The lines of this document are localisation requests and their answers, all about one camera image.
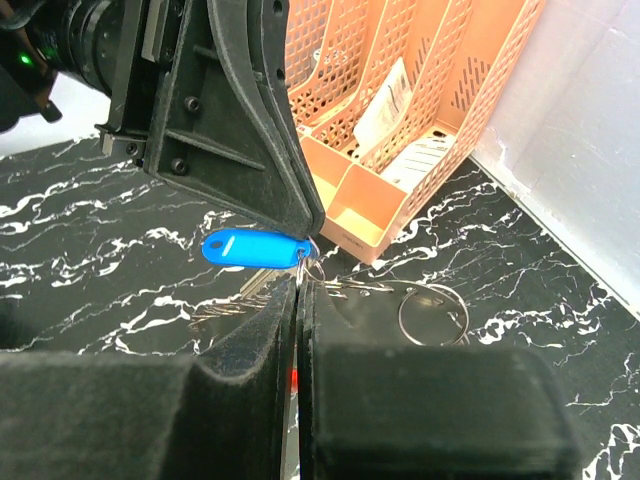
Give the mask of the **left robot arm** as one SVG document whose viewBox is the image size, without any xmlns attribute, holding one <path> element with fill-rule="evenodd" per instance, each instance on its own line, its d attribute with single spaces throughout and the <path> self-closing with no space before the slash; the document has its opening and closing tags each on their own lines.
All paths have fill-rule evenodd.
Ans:
<svg viewBox="0 0 640 480">
<path fill-rule="evenodd" d="M 325 210 L 288 101 L 285 1 L 5 1 L 1 127 L 66 74 L 106 95 L 106 155 L 297 239 Z"/>
</svg>

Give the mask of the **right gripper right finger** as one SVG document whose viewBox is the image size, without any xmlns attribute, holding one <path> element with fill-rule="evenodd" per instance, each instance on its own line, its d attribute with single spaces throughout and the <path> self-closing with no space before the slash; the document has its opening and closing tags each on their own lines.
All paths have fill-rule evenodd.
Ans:
<svg viewBox="0 0 640 480">
<path fill-rule="evenodd" d="M 369 337 L 317 283 L 297 321 L 302 478 L 579 477 L 579 438 L 536 353 Z"/>
</svg>

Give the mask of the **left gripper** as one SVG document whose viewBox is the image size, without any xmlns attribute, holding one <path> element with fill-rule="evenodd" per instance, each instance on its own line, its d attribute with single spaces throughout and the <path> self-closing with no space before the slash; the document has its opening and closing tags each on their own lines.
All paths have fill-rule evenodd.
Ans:
<svg viewBox="0 0 640 480">
<path fill-rule="evenodd" d="M 144 156 L 144 171 L 176 190 L 315 235 L 325 210 L 288 98 L 289 10 L 288 1 L 45 1 L 29 40 L 49 66 L 109 98 L 96 126 L 105 154 Z"/>
</svg>

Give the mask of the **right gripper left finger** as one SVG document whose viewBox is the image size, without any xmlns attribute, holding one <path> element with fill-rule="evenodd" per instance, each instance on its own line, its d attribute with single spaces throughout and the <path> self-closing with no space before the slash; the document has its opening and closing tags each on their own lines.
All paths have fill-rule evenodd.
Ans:
<svg viewBox="0 0 640 480">
<path fill-rule="evenodd" d="M 198 355 L 1 358 L 5 479 L 279 479 L 297 290 Z"/>
</svg>

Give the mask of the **key with blue tag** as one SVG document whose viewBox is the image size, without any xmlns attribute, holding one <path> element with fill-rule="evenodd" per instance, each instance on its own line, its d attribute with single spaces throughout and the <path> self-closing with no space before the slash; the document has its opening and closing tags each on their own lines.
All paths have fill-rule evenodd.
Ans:
<svg viewBox="0 0 640 480">
<path fill-rule="evenodd" d="M 254 269 L 254 275 L 240 288 L 242 298 L 249 299 L 285 274 L 293 276 L 300 288 L 305 270 L 319 250 L 311 238 L 296 240 L 279 232 L 236 228 L 210 234 L 201 253 L 212 265 Z"/>
</svg>

